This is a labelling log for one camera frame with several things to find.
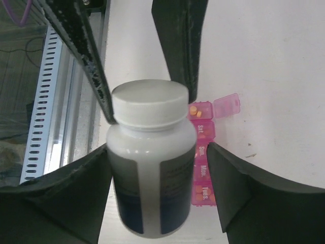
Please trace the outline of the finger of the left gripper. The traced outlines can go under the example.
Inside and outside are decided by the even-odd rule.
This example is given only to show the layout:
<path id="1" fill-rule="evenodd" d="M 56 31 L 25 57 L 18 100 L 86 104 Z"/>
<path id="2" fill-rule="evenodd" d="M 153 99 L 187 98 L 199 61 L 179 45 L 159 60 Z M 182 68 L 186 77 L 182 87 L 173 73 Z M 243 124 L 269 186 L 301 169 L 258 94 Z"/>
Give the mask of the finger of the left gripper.
<path id="1" fill-rule="evenodd" d="M 38 1 L 46 19 L 82 67 L 106 121 L 116 123 L 112 98 L 83 1 Z"/>
<path id="2" fill-rule="evenodd" d="M 172 81 L 197 99 L 201 37 L 208 1 L 154 0 L 151 13 Z"/>

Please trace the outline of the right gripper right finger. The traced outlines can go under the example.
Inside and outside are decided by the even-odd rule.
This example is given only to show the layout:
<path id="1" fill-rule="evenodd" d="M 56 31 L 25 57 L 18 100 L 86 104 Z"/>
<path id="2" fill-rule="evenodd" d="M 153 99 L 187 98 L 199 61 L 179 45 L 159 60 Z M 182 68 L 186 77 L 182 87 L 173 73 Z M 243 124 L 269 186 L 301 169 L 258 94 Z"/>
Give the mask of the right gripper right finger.
<path id="1" fill-rule="evenodd" d="M 324 243 L 324 189 L 261 169 L 211 142 L 216 206 L 229 243 Z"/>

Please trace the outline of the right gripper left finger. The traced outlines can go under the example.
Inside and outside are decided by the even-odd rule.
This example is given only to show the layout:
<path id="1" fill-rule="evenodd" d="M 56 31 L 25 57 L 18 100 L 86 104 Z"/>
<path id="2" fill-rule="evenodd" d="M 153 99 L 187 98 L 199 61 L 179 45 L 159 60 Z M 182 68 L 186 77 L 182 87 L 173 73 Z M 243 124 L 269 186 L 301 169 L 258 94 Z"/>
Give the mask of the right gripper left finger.
<path id="1" fill-rule="evenodd" d="M 112 179 L 106 145 L 1 188 L 1 243 L 98 243 Z"/>

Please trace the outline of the white bottle cap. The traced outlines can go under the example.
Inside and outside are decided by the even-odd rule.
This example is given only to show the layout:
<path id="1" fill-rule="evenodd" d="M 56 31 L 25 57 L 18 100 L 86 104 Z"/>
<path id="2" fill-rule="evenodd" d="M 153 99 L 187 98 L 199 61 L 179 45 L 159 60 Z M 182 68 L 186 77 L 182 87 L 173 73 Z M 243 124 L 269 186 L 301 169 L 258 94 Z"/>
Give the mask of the white bottle cap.
<path id="1" fill-rule="evenodd" d="M 112 91 L 114 118 L 123 126 L 155 129 L 185 119 L 189 91 L 169 80 L 134 80 Z"/>

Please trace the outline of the pink pill organizer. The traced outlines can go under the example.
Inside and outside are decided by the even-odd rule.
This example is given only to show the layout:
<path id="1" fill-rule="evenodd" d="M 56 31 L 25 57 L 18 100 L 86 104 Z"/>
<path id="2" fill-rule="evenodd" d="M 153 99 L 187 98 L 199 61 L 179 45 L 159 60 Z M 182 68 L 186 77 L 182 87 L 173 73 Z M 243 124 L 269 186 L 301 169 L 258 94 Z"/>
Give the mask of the pink pill organizer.
<path id="1" fill-rule="evenodd" d="M 188 106 L 188 119 L 197 133 L 196 153 L 191 203 L 194 206 L 215 206 L 211 176 L 208 168 L 207 147 L 219 132 L 215 123 L 240 112 L 240 99 L 237 93 L 219 98 L 213 102 L 194 102 Z"/>

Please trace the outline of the white blue pill bottle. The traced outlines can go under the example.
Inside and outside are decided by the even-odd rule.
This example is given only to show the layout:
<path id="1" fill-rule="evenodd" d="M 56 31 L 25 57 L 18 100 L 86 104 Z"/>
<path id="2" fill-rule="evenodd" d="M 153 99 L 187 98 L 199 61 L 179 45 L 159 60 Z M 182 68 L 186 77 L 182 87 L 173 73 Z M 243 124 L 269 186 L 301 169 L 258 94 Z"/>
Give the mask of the white blue pill bottle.
<path id="1" fill-rule="evenodd" d="M 107 132 L 116 202 L 135 235 L 161 238 L 190 211 L 197 134 L 187 116 L 171 126 L 140 129 L 116 122 Z"/>

